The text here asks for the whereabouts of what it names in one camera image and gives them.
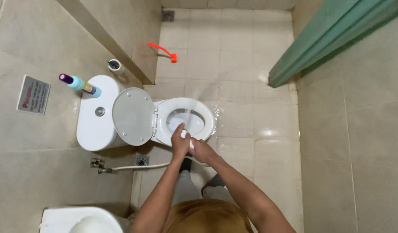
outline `black shoe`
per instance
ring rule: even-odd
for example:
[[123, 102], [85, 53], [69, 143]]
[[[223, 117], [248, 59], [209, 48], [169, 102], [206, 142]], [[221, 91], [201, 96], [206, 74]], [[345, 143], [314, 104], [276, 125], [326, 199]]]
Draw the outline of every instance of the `black shoe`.
[[201, 194], [203, 197], [203, 190], [205, 190], [206, 187], [217, 187], [217, 186], [222, 186], [225, 187], [225, 183], [223, 182], [222, 178], [216, 174], [209, 182], [207, 182], [201, 189]]
[[190, 173], [190, 168], [192, 167], [192, 160], [185, 158], [180, 166], [179, 173], [186, 170]]

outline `toilet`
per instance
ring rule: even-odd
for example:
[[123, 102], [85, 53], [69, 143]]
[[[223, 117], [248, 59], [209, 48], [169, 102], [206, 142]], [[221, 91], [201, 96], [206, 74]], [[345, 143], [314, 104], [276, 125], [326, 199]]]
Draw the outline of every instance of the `toilet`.
[[77, 140], [88, 151], [132, 145], [153, 140], [172, 146], [171, 136], [185, 122], [192, 137], [207, 140], [215, 130], [215, 117], [202, 102], [172, 98], [153, 102], [144, 90], [124, 90], [113, 78], [95, 76], [88, 81], [102, 90], [101, 96], [82, 95]]
[[130, 222], [92, 206], [45, 209], [39, 233], [127, 233]]

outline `orange toilet brush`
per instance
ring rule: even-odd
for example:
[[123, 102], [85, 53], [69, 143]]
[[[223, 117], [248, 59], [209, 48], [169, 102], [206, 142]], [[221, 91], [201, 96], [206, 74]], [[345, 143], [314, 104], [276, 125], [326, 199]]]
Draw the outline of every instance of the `orange toilet brush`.
[[153, 43], [151, 43], [151, 42], [148, 42], [147, 44], [150, 45], [150, 46], [153, 46], [153, 47], [155, 47], [155, 48], [158, 48], [158, 49], [161, 49], [161, 50], [165, 51], [165, 52], [171, 57], [172, 63], [177, 62], [177, 56], [176, 56], [176, 54], [171, 54], [171, 53], [169, 53], [169, 51], [165, 50], [165, 49], [164, 49], [162, 46], [160, 46], [160, 45], [156, 45], [156, 44], [153, 44]]

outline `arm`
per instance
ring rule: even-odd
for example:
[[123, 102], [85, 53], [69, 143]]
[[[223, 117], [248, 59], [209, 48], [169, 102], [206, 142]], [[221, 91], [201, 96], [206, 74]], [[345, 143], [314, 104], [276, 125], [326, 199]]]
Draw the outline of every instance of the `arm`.
[[190, 153], [210, 165], [224, 181], [238, 206], [247, 214], [260, 233], [295, 233], [280, 209], [255, 184], [231, 167], [203, 140], [191, 139]]
[[183, 123], [180, 124], [172, 136], [173, 158], [156, 187], [141, 206], [140, 213], [131, 228], [134, 233], [162, 232], [179, 177], [179, 168], [189, 148], [190, 135], [186, 134], [185, 138], [180, 136], [184, 126]]

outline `purple cap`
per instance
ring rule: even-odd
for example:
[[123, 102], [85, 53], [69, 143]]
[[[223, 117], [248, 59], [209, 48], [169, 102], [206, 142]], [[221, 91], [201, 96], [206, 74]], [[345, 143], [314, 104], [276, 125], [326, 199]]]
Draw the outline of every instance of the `purple cap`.
[[71, 84], [72, 82], [74, 82], [74, 78], [71, 76], [68, 76], [66, 74], [60, 74], [58, 77], [59, 80], [61, 80], [62, 82]]

